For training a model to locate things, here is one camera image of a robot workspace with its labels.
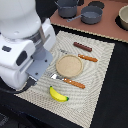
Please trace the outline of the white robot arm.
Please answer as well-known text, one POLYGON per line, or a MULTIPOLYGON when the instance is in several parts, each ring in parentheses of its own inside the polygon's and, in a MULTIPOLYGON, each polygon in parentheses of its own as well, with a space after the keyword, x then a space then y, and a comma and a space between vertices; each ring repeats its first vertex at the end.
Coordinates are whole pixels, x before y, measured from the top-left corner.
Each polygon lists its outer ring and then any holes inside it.
POLYGON ((50 19, 41 22, 35 0, 0 0, 0 77, 20 90, 37 81, 51 63, 56 41, 50 19))

